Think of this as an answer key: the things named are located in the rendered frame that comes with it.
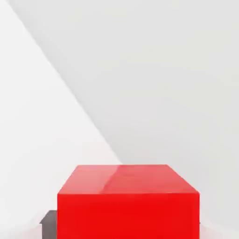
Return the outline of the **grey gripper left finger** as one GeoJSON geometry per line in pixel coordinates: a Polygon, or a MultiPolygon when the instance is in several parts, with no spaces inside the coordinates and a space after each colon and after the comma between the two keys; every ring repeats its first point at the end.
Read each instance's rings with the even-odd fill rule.
{"type": "Polygon", "coordinates": [[[22,239],[56,239],[56,213],[56,210],[48,211],[38,225],[23,233],[22,239]]]}

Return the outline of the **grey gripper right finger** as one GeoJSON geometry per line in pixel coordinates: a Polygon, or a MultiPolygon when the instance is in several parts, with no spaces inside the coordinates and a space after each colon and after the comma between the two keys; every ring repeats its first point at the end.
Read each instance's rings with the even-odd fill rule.
{"type": "Polygon", "coordinates": [[[217,232],[210,226],[200,223],[200,239],[217,239],[217,232]]]}

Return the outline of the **small red cube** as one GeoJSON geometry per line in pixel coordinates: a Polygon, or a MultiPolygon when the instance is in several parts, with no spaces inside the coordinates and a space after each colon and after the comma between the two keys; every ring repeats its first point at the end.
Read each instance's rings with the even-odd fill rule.
{"type": "Polygon", "coordinates": [[[200,239],[200,194],[168,165],[79,165],[57,195],[57,239],[200,239]]]}

